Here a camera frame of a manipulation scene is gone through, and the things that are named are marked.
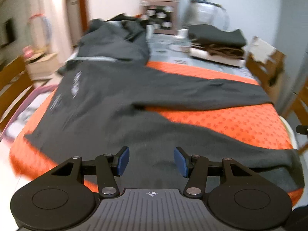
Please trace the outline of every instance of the black sweatshirt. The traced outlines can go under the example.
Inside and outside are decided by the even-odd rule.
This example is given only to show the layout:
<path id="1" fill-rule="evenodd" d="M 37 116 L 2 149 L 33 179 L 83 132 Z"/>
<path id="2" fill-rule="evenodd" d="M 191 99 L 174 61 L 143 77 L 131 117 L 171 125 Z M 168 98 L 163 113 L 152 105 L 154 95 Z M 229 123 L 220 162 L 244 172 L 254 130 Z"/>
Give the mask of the black sweatshirt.
<path id="1" fill-rule="evenodd" d="M 269 103 L 260 86 L 146 67 L 149 51 L 138 21 L 122 21 L 123 29 L 102 21 L 96 24 L 101 26 L 81 39 L 78 56 L 114 60 L 70 62 L 42 120 L 27 136 L 33 146 L 57 163 L 72 156 L 94 160 L 129 146 L 130 161 L 124 175 L 116 179 L 120 189 L 184 189 L 187 180 L 173 161 L 176 146 L 211 161 L 231 157 L 260 168 L 262 176 L 287 192 L 303 187 L 301 163 L 294 150 L 247 145 L 144 110 L 146 106 L 213 110 Z M 216 182 L 208 180 L 207 185 L 213 187 Z"/>

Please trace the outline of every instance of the chair backrest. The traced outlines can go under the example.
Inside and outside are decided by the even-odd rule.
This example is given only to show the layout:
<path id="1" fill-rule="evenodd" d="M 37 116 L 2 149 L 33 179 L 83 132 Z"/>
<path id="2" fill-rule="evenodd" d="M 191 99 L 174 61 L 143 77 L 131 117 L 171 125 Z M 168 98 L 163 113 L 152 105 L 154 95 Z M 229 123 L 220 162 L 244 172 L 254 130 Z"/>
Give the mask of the chair backrest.
<path id="1" fill-rule="evenodd" d="M 296 99 L 290 106 L 290 108 L 282 115 L 283 118 L 287 118 L 290 112 L 294 112 L 301 122 L 301 125 L 308 126 L 308 112 L 305 106 L 308 107 L 308 78 L 303 86 L 303 88 L 298 93 Z M 308 142 L 299 150 L 299 153 L 303 153 L 308 149 Z"/>
<path id="2" fill-rule="evenodd" d="M 28 89 L 26 93 L 12 105 L 26 89 Z M 22 57 L 16 58 L 0 71 L 0 118 L 10 108 L 9 112 L 0 122 L 0 131 L 4 130 L 15 111 L 33 90 L 34 84 L 27 73 Z"/>
<path id="3" fill-rule="evenodd" d="M 253 38 L 251 46 L 246 67 L 259 79 L 262 88 L 275 103 L 282 85 L 285 55 L 258 37 Z M 261 55 L 261 59 L 267 56 L 266 61 L 256 61 L 256 59 L 258 60 L 257 55 Z"/>

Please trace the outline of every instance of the stack of folded clothes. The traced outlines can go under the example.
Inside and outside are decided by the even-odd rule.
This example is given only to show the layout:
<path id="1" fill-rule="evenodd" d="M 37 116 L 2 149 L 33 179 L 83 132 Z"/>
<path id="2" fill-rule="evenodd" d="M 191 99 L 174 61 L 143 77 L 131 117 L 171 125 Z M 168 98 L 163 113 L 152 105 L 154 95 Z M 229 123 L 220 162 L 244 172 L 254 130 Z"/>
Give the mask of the stack of folded clothes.
<path id="1" fill-rule="evenodd" d="M 239 29 L 227 32 L 208 24 L 191 25 L 188 36 L 193 57 L 239 67 L 245 63 L 246 39 Z"/>

